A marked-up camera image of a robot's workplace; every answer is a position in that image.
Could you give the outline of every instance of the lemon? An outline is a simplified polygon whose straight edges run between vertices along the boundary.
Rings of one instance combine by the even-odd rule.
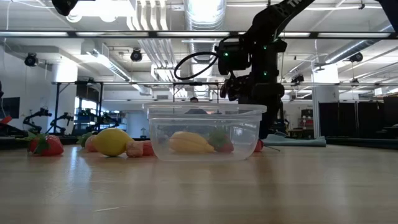
[[[126,151],[126,143],[131,140],[123,130],[108,128],[97,134],[93,143],[97,151],[105,156],[118,156]]]

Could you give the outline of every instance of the banana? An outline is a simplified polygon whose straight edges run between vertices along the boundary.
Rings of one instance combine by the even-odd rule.
[[[215,152],[214,147],[199,134],[179,131],[169,139],[169,146],[175,152],[204,154]]]

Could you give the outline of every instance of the plastic food container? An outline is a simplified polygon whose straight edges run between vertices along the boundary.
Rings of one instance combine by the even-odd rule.
[[[163,161],[233,161],[256,147],[262,105],[144,103],[150,140]]]

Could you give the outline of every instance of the wooden table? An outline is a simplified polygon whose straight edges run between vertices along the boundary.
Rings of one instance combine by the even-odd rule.
[[[398,223],[398,152],[278,147],[246,161],[0,151],[1,223]]]

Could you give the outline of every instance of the plastic fruit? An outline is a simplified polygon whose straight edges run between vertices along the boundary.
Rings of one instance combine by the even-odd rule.
[[[142,157],[144,143],[142,141],[131,140],[126,144],[126,154],[128,157]]]
[[[233,152],[234,145],[232,144],[226,132],[222,129],[215,129],[210,133],[209,144],[214,147],[216,152]]]
[[[77,137],[78,141],[76,143],[79,144],[81,147],[86,147],[86,141],[92,135],[93,135],[93,133],[86,133],[82,136],[78,136]]]
[[[155,155],[155,152],[154,152],[154,149],[152,148],[152,143],[150,142],[150,140],[144,141],[142,151],[143,151],[144,156],[154,156]]]
[[[118,156],[126,151],[126,143],[131,140],[123,130],[108,128],[97,134],[93,143],[97,151],[105,156]]]
[[[214,152],[214,147],[199,134],[179,131],[169,139],[169,146],[175,152],[183,153],[209,153]]]
[[[254,148],[254,152],[261,152],[263,147],[264,147],[263,141],[258,140],[256,148]]]
[[[94,147],[94,143],[93,143],[94,138],[95,138],[95,135],[92,135],[92,136],[88,137],[88,139],[86,141],[85,148],[89,152],[98,152],[97,149]]]
[[[63,145],[56,136],[38,135],[30,142],[28,152],[38,156],[57,156],[63,153]]]

